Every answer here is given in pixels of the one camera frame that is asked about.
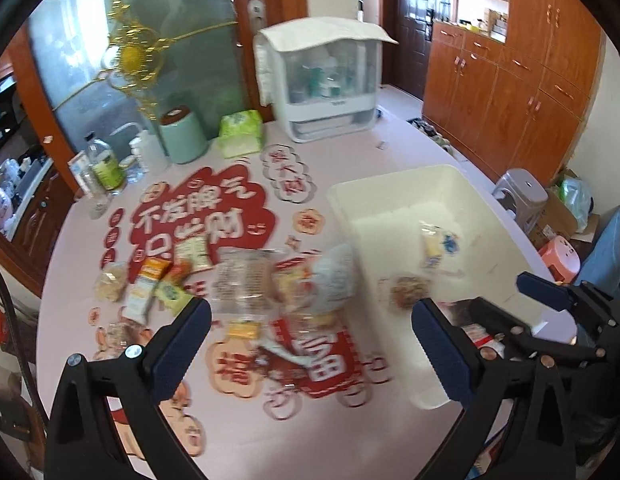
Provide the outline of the clear bag brown snack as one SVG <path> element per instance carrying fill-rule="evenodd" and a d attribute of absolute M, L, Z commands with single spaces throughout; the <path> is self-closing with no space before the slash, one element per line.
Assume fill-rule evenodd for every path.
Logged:
<path fill-rule="evenodd" d="M 411 310 L 427 298 L 432 281 L 420 274 L 396 274 L 378 281 L 378 299 L 389 310 Z"/>

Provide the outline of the blue chair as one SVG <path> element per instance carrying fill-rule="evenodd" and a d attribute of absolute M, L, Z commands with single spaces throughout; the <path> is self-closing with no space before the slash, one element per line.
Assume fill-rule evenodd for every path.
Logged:
<path fill-rule="evenodd" d="M 602 220 L 592 252 L 584 259 L 575 283 L 591 283 L 620 299 L 620 205 L 607 211 Z"/>

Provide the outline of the yellow blue snack packet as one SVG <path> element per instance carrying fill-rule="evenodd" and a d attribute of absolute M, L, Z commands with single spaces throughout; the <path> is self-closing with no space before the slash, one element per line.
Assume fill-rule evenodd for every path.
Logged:
<path fill-rule="evenodd" d="M 461 239 L 448 229 L 422 222 L 423 258 L 421 267 L 430 272 L 458 273 L 461 271 Z"/>

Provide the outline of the gold door ornament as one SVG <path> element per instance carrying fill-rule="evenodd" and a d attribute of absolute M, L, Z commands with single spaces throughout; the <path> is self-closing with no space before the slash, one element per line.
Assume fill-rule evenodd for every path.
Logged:
<path fill-rule="evenodd" d="M 132 18 L 129 10 L 130 4 L 121 0 L 112 2 L 107 17 L 114 22 L 115 27 L 108 34 L 101 68 L 86 84 L 54 106 L 54 112 L 80 93 L 104 82 L 112 90 L 134 99 L 138 111 L 154 122 L 157 119 L 157 102 L 150 97 L 150 90 L 157 84 L 164 68 L 166 52 L 180 41 L 238 24 L 238 21 L 226 21 L 184 32 L 175 37 L 163 37 L 155 29 Z"/>

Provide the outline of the wooden cabinet wall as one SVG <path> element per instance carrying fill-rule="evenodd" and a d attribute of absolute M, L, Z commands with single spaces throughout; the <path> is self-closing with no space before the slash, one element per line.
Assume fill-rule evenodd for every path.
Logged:
<path fill-rule="evenodd" d="M 502 41 L 438 21 L 423 117 L 487 176 L 549 184 L 576 147 L 603 31 L 580 0 L 508 0 Z"/>

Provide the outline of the dark chocolate snack bag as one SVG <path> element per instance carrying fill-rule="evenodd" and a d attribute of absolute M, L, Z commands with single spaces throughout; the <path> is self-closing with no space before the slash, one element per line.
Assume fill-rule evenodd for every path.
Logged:
<path fill-rule="evenodd" d="M 489 313 L 488 301 L 484 298 L 440 302 L 439 310 L 452 326 L 463 330 L 484 330 Z"/>

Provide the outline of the small clear glass jar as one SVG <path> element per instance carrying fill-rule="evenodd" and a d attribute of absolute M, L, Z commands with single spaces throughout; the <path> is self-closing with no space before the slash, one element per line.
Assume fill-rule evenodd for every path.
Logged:
<path fill-rule="evenodd" d="M 96 220 L 106 214 L 110 203 L 112 202 L 112 196 L 109 193 L 98 193 L 91 196 L 88 200 L 89 205 L 89 218 Z"/>

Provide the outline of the round beige cracker pack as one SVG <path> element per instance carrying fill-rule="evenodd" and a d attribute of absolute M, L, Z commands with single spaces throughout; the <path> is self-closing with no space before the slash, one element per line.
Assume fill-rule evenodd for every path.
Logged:
<path fill-rule="evenodd" d="M 122 262 L 106 263 L 95 281 L 94 296 L 100 301 L 117 302 L 124 294 L 127 284 L 127 265 Z"/>

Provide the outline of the clear bag brown bread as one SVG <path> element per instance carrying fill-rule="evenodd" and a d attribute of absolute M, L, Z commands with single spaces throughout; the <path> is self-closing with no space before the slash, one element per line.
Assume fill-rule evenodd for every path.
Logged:
<path fill-rule="evenodd" d="M 249 316 L 269 314 L 274 303 L 274 260 L 267 250 L 223 247 L 210 301 L 216 312 Z"/>

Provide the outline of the small yellow snack packet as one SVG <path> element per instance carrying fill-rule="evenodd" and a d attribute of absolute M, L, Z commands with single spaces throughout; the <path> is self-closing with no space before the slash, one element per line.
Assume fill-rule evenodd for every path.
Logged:
<path fill-rule="evenodd" d="M 260 338 L 261 324 L 249 320 L 233 320 L 228 323 L 225 330 L 229 338 L 255 341 Z"/>

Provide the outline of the red snowflake snack bar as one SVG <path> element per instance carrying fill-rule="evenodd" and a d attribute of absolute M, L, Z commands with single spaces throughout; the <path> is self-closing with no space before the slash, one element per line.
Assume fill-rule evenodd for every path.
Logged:
<path fill-rule="evenodd" d="M 279 344 L 272 339 L 260 338 L 257 340 L 257 344 L 260 348 L 266 349 L 276 356 L 279 356 L 280 358 L 303 368 L 310 368 L 312 365 L 312 359 L 310 356 L 297 356 L 295 353 L 283 347 L 282 344 Z"/>

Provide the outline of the white squeeze bottle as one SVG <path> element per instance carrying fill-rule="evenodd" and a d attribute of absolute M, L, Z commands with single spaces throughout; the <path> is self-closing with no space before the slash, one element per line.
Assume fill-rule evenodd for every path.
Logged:
<path fill-rule="evenodd" d="M 168 158 L 157 136 L 147 130 L 141 130 L 129 142 L 132 154 L 142 169 L 148 174 L 157 176 L 169 167 Z"/>

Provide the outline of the pink plastic stool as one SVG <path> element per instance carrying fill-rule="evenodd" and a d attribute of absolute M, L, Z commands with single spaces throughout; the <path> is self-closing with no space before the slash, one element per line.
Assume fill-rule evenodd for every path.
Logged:
<path fill-rule="evenodd" d="M 539 256 L 556 282 L 571 283 L 580 272 L 578 252 L 560 235 L 549 240 L 539 250 Z"/>

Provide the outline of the green tissue pack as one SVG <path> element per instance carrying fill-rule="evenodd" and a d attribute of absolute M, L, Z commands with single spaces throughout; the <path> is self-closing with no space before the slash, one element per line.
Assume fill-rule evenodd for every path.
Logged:
<path fill-rule="evenodd" d="M 221 118 L 219 150 L 224 158 L 258 153 L 263 148 L 263 126 L 256 110 L 242 110 Z"/>

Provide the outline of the green snack packet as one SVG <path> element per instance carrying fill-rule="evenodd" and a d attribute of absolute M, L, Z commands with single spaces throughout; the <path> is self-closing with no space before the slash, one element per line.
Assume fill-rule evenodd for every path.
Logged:
<path fill-rule="evenodd" d="M 186 292 L 180 284 L 174 284 L 167 280 L 162 280 L 157 285 L 154 296 L 173 316 L 178 316 L 193 299 L 193 296 Z"/>

